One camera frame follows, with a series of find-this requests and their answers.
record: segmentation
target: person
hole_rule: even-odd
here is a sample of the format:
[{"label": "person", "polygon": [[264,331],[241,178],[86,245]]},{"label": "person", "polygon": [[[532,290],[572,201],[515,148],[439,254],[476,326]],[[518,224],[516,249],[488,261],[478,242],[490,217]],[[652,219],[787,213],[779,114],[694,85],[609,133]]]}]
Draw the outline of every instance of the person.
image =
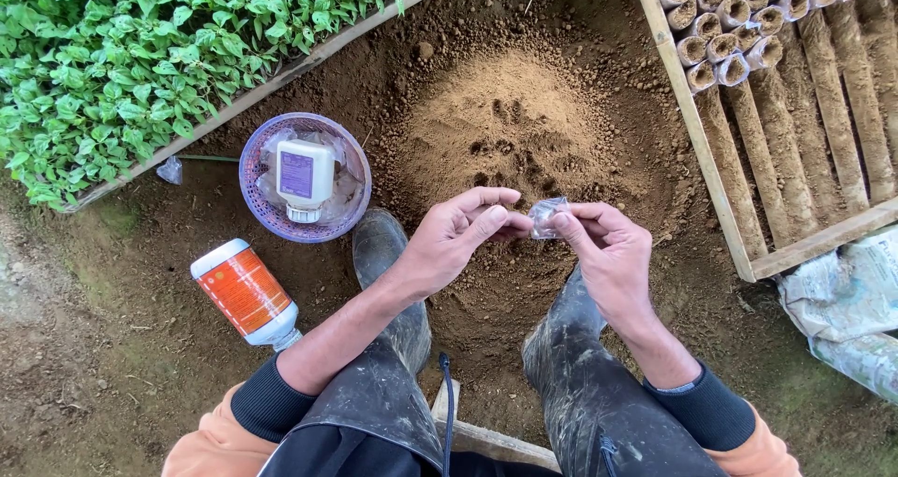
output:
[{"label": "person", "polygon": [[[476,453],[444,458],[415,381],[430,353],[424,300],[481,243],[527,236],[530,218],[502,205],[520,196],[473,188],[433,206],[410,240],[388,212],[369,209],[353,232],[362,292],[228,391],[175,444],[163,476],[557,476]],[[562,473],[799,475],[754,408],[658,320],[649,232],[604,203],[570,208],[552,224],[578,265],[522,344]],[[642,384],[600,344],[606,323],[630,348]]]}]

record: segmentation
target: drawstring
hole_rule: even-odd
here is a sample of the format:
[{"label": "drawstring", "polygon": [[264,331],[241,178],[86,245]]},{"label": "drawstring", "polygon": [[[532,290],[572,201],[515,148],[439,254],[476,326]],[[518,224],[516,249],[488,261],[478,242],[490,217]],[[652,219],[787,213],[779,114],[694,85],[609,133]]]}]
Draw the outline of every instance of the drawstring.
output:
[{"label": "drawstring", "polygon": [[455,419],[455,391],[452,387],[452,378],[449,376],[449,356],[440,353],[440,368],[443,369],[443,379],[446,381],[446,392],[449,395],[449,411],[446,413],[446,437],[443,442],[443,477],[449,477],[449,455],[452,453],[452,423]]}]

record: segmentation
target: hand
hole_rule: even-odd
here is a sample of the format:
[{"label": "hand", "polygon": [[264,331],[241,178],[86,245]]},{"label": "hand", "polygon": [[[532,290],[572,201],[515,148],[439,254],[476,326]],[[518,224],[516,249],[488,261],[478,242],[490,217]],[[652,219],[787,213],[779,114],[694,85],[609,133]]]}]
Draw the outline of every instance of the hand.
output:
[{"label": "hand", "polygon": [[583,280],[602,317],[623,338],[654,325],[648,297],[652,235],[606,203],[570,204],[552,224],[580,259]]},{"label": "hand", "polygon": [[533,220],[493,205],[512,204],[520,197],[514,189],[478,187],[430,207],[388,270],[390,278],[410,288],[410,302],[445,288],[462,273],[481,243],[527,236]]}]

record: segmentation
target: black sleeve cuff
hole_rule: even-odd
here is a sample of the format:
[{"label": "black sleeve cuff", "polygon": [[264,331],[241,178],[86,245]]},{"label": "black sleeve cuff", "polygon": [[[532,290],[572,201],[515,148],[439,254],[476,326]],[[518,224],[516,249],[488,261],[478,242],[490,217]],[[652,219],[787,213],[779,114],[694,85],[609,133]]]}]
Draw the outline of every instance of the black sleeve cuff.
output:
[{"label": "black sleeve cuff", "polygon": [[315,398],[287,385],[277,372],[276,360],[275,354],[233,394],[231,412],[253,435],[280,443],[303,420]]},{"label": "black sleeve cuff", "polygon": [[754,433],[754,412],[748,402],[700,363],[702,374],[688,391],[658,391],[648,380],[643,380],[642,385],[702,448],[731,451]]}]

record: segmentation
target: white bottle with orange label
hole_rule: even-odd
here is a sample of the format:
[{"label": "white bottle with orange label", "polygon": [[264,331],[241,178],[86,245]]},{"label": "white bottle with orange label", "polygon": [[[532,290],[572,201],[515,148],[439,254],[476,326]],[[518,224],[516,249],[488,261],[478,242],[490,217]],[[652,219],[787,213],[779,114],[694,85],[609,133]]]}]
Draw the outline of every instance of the white bottle with orange label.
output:
[{"label": "white bottle with orange label", "polygon": [[246,241],[233,239],[194,261],[190,275],[253,346],[281,351],[303,335],[294,328],[297,304]]}]

